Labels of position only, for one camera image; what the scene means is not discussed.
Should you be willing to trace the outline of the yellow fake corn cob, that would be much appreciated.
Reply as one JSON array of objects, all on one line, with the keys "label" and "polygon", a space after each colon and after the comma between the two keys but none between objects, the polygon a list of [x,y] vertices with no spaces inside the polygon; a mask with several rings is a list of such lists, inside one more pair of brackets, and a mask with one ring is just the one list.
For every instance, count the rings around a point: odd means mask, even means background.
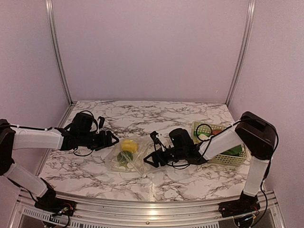
[{"label": "yellow fake corn cob", "polygon": [[124,140],[121,143],[121,150],[136,153],[138,150],[138,143],[136,143],[134,140]]}]

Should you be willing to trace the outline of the clear polka-dot zip bag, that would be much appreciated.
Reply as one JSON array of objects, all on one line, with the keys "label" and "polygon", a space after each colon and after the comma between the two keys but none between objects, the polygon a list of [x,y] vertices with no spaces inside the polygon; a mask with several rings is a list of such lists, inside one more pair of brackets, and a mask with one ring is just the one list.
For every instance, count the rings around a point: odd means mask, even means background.
[{"label": "clear polka-dot zip bag", "polygon": [[105,163],[115,172],[136,172],[145,177],[153,167],[144,162],[152,152],[153,143],[148,136],[131,136],[116,144],[106,156]]}]

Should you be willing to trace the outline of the pale green plastic basket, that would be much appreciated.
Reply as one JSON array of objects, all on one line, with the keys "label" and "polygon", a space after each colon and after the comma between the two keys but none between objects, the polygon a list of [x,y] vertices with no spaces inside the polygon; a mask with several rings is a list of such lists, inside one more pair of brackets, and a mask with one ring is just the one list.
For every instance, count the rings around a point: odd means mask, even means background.
[{"label": "pale green plastic basket", "polygon": [[195,161],[217,160],[220,164],[241,165],[247,159],[245,145],[234,132],[235,127],[194,122],[191,137],[195,143]]}]

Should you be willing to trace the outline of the green fake leafy vegetable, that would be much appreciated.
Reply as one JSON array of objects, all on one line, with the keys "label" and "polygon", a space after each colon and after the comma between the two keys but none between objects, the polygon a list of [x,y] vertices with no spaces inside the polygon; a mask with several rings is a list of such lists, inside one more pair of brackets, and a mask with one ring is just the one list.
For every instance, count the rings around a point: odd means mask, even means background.
[{"label": "green fake leafy vegetable", "polygon": [[206,134],[199,134],[201,145],[199,146],[199,153],[202,155],[209,144],[207,151],[204,154],[205,159],[211,159],[218,154],[235,155],[242,151],[242,142],[234,133],[223,133],[217,137],[212,138],[209,143],[210,137]]}]

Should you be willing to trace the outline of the brown fake potato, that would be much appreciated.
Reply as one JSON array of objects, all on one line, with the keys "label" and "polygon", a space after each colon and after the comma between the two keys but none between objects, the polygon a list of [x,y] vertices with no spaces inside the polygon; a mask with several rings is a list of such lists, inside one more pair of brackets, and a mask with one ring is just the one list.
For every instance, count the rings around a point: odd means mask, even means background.
[{"label": "brown fake potato", "polygon": [[221,130],[221,129],[213,129],[212,130],[212,135],[217,135],[217,134],[219,134],[219,133],[221,133],[223,130]]}]

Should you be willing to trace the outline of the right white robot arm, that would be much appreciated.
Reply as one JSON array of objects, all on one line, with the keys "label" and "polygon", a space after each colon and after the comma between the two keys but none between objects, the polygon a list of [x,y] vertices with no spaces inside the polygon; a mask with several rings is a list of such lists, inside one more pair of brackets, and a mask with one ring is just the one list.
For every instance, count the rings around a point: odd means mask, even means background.
[{"label": "right white robot arm", "polygon": [[238,121],[206,140],[194,142],[188,131],[182,128],[169,133],[171,146],[164,145],[156,131],[150,137],[154,151],[143,161],[155,168],[172,166],[182,160],[189,165],[201,165],[229,149],[244,146],[251,157],[251,163],[242,191],[244,196],[235,203],[235,208],[240,213],[247,212],[254,205],[252,197],[257,195],[266,178],[267,168],[279,142],[276,128],[250,111],[244,112]]}]

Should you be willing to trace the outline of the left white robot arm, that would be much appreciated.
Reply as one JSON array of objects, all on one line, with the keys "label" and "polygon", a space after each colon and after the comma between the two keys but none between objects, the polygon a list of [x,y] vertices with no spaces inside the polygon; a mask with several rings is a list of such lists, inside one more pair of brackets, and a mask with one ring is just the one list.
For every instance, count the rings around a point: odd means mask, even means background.
[{"label": "left white robot arm", "polygon": [[37,128],[0,121],[0,174],[41,199],[49,211],[56,211],[60,201],[53,188],[14,160],[17,152],[76,151],[87,148],[90,153],[119,143],[111,131],[103,129],[105,119],[88,111],[75,115],[65,127]]}]

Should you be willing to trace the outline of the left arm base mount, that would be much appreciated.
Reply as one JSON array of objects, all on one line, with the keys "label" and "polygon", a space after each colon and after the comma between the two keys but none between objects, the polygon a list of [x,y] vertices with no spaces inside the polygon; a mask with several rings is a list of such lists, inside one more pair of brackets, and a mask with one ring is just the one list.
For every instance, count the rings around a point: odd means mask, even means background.
[{"label": "left arm base mount", "polygon": [[46,183],[47,191],[42,197],[36,197],[35,207],[53,213],[53,216],[73,216],[76,202],[61,199],[56,196],[55,190]]}]

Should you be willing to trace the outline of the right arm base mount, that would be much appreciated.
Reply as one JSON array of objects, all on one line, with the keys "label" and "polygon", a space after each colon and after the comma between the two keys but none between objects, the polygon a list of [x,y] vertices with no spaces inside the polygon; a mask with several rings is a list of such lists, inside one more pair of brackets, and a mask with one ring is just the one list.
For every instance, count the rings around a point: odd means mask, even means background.
[{"label": "right arm base mount", "polygon": [[260,208],[257,192],[253,194],[245,190],[242,190],[238,199],[221,202],[218,205],[218,211],[223,218],[258,211]]}]

